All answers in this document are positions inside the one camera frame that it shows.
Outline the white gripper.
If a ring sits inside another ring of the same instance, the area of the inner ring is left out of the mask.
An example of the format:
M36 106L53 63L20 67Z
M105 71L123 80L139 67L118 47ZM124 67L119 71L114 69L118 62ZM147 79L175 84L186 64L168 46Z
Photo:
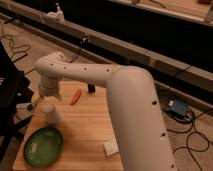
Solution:
M39 94L41 96L55 96L55 98L59 101L62 101L62 97L59 94L59 80L57 78L48 78L48 77L41 77L39 82ZM32 101L32 106L35 108L39 103L44 100L44 97L38 97Z

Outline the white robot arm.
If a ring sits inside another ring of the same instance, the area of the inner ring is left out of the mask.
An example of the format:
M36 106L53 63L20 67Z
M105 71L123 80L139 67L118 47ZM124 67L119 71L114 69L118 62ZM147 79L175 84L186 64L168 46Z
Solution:
M63 78L104 87L124 171L178 171L154 79L136 66L68 63L53 52L39 58L39 94L56 96Z

